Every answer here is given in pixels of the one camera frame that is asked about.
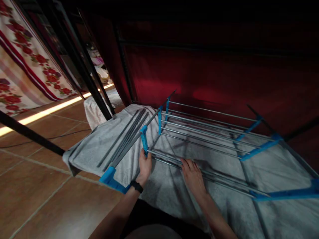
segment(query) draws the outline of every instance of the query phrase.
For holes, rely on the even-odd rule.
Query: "left hand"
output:
[[[140,163],[140,175],[138,176],[136,181],[137,182],[140,181],[139,182],[140,184],[141,183],[145,184],[152,170],[152,154],[148,153],[146,158],[144,149],[142,148],[140,152],[139,163]]]

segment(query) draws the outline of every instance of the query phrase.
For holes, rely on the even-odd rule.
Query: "dark red fabric wall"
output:
[[[108,20],[86,14],[106,67],[125,104],[130,101],[117,46]],[[180,24],[127,22],[119,25],[126,40],[227,45],[312,52],[319,32],[302,24]],[[177,89],[173,101],[254,118],[250,104],[281,135],[318,116],[319,64],[305,59],[126,46],[135,100],[158,107]],[[247,126],[248,121],[207,112],[183,110]],[[269,133],[265,127],[257,132]],[[302,156],[314,151],[296,147]]]

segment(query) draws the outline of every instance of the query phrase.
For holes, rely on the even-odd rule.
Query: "right hand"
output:
[[[190,159],[181,159],[181,161],[183,163],[182,170],[186,185],[194,197],[198,198],[207,194],[202,172],[200,171],[198,165]]]

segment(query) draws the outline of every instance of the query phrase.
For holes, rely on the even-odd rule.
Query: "clothes drying rack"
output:
[[[166,155],[162,152],[158,152],[154,150],[154,146],[157,143],[159,137],[161,135],[165,135],[167,137],[171,137],[174,139],[178,139],[187,143],[191,143],[191,144],[195,144],[197,146],[200,147],[204,147],[204,148],[209,148],[210,150],[216,151],[218,153],[221,154],[225,154],[228,155],[230,157],[236,158],[236,160],[240,160],[241,164],[242,162],[251,159],[253,156],[259,154],[262,151],[265,151],[267,149],[269,149],[270,147],[277,145],[277,144],[281,144],[282,146],[284,146],[286,149],[288,149],[292,155],[295,156],[295,158],[300,162],[300,164],[305,168],[306,171],[309,172],[309,174],[312,176],[311,179],[311,186],[309,188],[304,188],[304,189],[296,189],[296,190],[287,190],[287,191],[277,191],[277,192],[263,192],[261,190],[258,190],[256,187],[250,185],[249,182],[243,182],[241,180],[235,179],[233,177],[230,176],[226,176],[224,174],[221,174],[217,171],[206,171],[206,170],[202,170],[202,175],[203,178],[205,180],[214,182],[218,185],[221,185],[223,187],[229,188],[231,190],[234,190],[238,193],[244,194],[248,197],[251,197],[254,201],[270,201],[270,200],[285,200],[285,199],[309,199],[309,198],[319,198],[319,179],[318,179],[318,175],[315,173],[315,171],[301,158],[298,157],[297,153],[295,153],[289,146],[287,146],[282,137],[276,133],[270,126],[269,124],[265,121],[265,119],[259,115],[251,106],[248,106],[253,113],[256,115],[256,119],[250,119],[250,118],[246,118],[246,117],[241,117],[241,116],[236,116],[236,115],[231,115],[231,114],[227,114],[227,113],[223,113],[223,112],[218,112],[218,111],[214,111],[214,110],[208,110],[208,109],[204,109],[204,108],[199,108],[196,106],[190,106],[190,105],[185,105],[182,103],[178,103],[178,102],[173,102],[170,100],[171,96],[176,92],[176,90],[165,100],[165,102],[158,108],[158,110],[153,114],[153,116],[149,119],[149,121],[142,127],[142,129],[140,130],[140,132],[133,138],[133,140],[126,146],[126,148],[123,149],[121,155],[114,160],[110,167],[107,169],[107,171],[104,173],[104,175],[100,178],[100,182],[107,184],[108,186],[122,192],[122,193],[126,193],[130,187],[130,185],[128,185],[127,187],[124,187],[123,185],[121,185],[119,182],[117,182],[116,180],[114,180],[114,174],[116,172],[116,166],[120,163],[120,161],[122,160],[122,158],[126,155],[126,153],[130,150],[130,148],[133,146],[133,144],[141,137],[142,139],[142,143],[143,143],[143,148],[145,151],[145,155],[149,153],[152,153],[152,156],[155,160],[168,164],[172,167],[178,168],[181,170],[181,160],[175,157],[172,157],[170,155]],[[163,106],[166,104],[166,109],[165,112],[163,111]],[[218,120],[212,120],[212,119],[208,119],[208,118],[204,118],[204,117],[199,117],[196,115],[191,115],[191,114],[187,114],[184,112],[180,112],[180,111],[176,111],[176,110],[170,110],[169,109],[169,105],[170,104],[177,104],[177,105],[182,105],[185,107],[190,107],[190,108],[195,108],[195,109],[199,109],[199,110],[204,110],[204,111],[210,111],[216,114],[223,114],[229,117],[235,117],[235,118],[240,118],[240,119],[244,119],[244,120],[248,120],[252,122],[252,125],[249,128],[246,127],[242,127],[242,126],[238,126],[238,125],[234,125],[234,124],[230,124],[230,123],[226,123],[226,122],[222,122],[222,121],[218,121]],[[194,119],[190,119],[190,118],[186,118],[183,116],[178,116],[178,115],[174,115],[174,114],[178,114],[178,115],[183,115],[183,116],[191,116],[193,118],[198,118],[201,120],[205,120],[205,122],[203,121],[198,121],[198,120],[194,120]],[[156,115],[158,115],[159,117],[159,134],[157,136],[157,138],[155,139],[153,145],[149,148],[148,147],[148,143],[147,143],[147,138],[146,138],[146,132],[147,132],[147,128],[148,125],[151,123],[151,121],[156,117]],[[203,129],[198,129],[197,127],[190,127],[190,126],[185,126],[185,125],[181,125],[175,122],[170,122],[168,119],[169,118],[173,118],[173,119],[178,119],[187,123],[192,123],[195,124],[196,126],[204,126],[204,127],[208,127],[210,129],[213,130],[220,130],[220,131],[226,131],[228,133],[230,133],[233,137],[232,138],[228,138],[228,137],[224,137],[221,136],[219,134],[215,134],[212,133],[211,131],[205,131]],[[261,122],[263,122],[271,131],[272,131],[272,136],[268,137],[265,135],[260,135],[260,134],[255,134],[252,133],[251,131],[253,129],[255,129]],[[165,128],[166,124],[170,124],[170,125],[174,125],[174,126],[178,126],[181,128],[185,128],[187,130],[191,130],[193,132],[199,132],[205,135],[209,135],[209,136],[213,136],[213,137],[217,137],[217,138],[221,138],[223,140],[229,140],[232,141],[234,143],[235,147],[229,147],[226,145],[222,145],[219,144],[217,142],[212,142],[209,140],[205,140],[205,139],[201,139],[200,137],[196,137],[193,135],[188,135],[182,132],[179,132],[178,130],[173,130],[173,129],[168,129]],[[210,143],[212,145],[216,145],[219,146],[221,148],[227,148],[230,150],[234,150],[237,152],[237,155],[233,155],[230,154],[228,152],[224,152],[222,150],[218,150],[215,148],[211,148],[209,146],[206,145],[202,145],[196,142],[192,142],[186,139],[182,139],[176,136],[172,136],[169,134],[164,133],[165,131],[169,131],[169,132],[173,132],[179,135],[183,135],[183,136],[187,136],[196,140],[201,140],[203,142],[206,143]],[[262,145],[255,145],[255,144],[250,144],[247,142],[243,142],[241,141],[245,136],[250,136],[250,137],[255,137],[255,138],[259,138],[259,139],[263,139],[266,140],[266,143],[262,144]],[[244,150],[240,150],[238,149],[237,145],[238,144],[242,144],[242,145],[247,145],[247,146],[251,146],[254,147],[255,149],[251,150],[251,151],[244,151]]]

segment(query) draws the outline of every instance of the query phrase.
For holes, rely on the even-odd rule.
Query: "floral curtain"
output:
[[[0,110],[13,116],[75,95],[11,0],[0,0]]]

